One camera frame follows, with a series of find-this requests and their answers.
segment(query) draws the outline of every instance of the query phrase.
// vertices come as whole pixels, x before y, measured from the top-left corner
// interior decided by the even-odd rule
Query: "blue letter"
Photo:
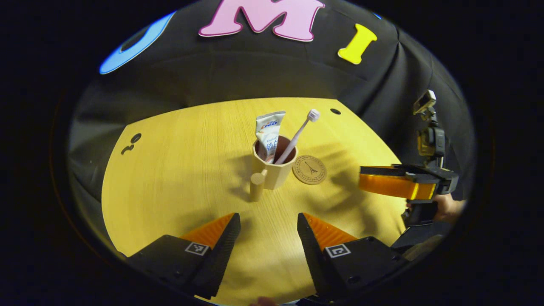
[[[131,59],[138,56],[142,53],[147,47],[151,46],[157,38],[164,32],[166,25],[172,18],[175,12],[164,16],[163,18],[155,21],[152,25],[149,26],[144,36],[132,47],[127,50],[121,51],[121,46],[117,48],[113,53],[102,63],[100,66],[100,74],[108,74],[115,69],[125,65]]]

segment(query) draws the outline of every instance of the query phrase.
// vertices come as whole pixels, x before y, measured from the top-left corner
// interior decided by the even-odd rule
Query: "pink letter m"
[[[317,0],[223,0],[209,25],[200,29],[201,36],[222,36],[240,32],[236,22],[240,9],[255,33],[264,31],[274,20],[286,14],[274,34],[293,40],[312,41],[312,25],[317,10],[325,5]]]

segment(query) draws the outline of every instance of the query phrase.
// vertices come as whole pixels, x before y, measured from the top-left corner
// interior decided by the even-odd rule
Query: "toothbrush head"
[[[308,119],[311,122],[316,122],[317,119],[319,119],[319,112],[317,111],[317,109],[312,108],[312,110],[308,113]]]

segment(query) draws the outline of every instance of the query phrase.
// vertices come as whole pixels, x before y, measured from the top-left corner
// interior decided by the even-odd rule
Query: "human hand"
[[[436,211],[433,221],[446,221],[449,223],[455,223],[455,221],[457,221],[466,202],[454,200],[451,193],[437,194],[432,200],[438,202],[438,210]],[[412,209],[411,204],[407,203],[406,206]]]
[[[278,306],[273,299],[269,297],[259,296],[257,299],[257,304],[251,303],[249,306]]]

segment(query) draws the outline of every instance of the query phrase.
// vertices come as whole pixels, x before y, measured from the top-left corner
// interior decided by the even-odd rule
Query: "orange gripper pad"
[[[215,219],[214,221],[208,222],[203,226],[188,232],[180,238],[200,244],[205,244],[213,249],[215,247],[215,244],[219,240],[219,237],[221,237],[221,235],[223,234],[223,231],[227,227],[227,224],[231,220],[232,216],[234,216],[234,213],[230,213],[229,215],[223,216],[219,219]]]
[[[319,248],[323,251],[326,247],[337,246],[341,243],[355,241],[357,238],[351,236],[347,232],[332,226],[331,224],[318,219],[314,216],[303,212],[304,217],[308,220],[313,235],[319,244]]]
[[[359,189],[408,200],[430,200],[435,188],[436,184],[414,183],[403,176],[359,175]]]

